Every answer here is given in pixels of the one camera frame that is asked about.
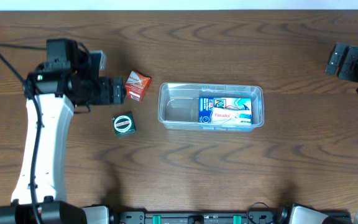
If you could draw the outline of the blue KoolFever box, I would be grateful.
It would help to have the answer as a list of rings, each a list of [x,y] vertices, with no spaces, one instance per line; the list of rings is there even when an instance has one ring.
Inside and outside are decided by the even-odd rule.
[[[201,97],[199,99],[199,104],[200,123],[212,123],[211,113],[213,108],[252,111],[252,103],[250,98]]]

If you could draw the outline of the white Panadol box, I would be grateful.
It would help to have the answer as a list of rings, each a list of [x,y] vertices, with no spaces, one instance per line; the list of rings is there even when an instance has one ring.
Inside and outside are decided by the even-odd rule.
[[[230,110],[226,108],[213,108],[211,122],[218,124],[251,124],[251,110]]]

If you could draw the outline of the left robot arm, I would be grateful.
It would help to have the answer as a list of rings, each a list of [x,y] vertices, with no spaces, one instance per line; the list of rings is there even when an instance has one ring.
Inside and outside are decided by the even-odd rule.
[[[0,223],[110,223],[106,205],[67,203],[65,154],[75,108],[122,104],[122,78],[32,72],[23,87],[28,119],[24,158],[10,205],[0,206]]]

